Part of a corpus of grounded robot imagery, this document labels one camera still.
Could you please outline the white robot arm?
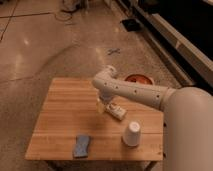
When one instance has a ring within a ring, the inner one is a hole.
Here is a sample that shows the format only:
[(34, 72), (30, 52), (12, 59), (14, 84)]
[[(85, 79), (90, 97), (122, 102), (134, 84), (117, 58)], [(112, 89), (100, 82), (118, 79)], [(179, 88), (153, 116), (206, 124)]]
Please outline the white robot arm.
[(161, 111), (164, 171), (213, 171), (213, 95), (197, 87), (147, 85), (117, 78), (108, 66), (92, 80), (99, 98), (117, 95)]

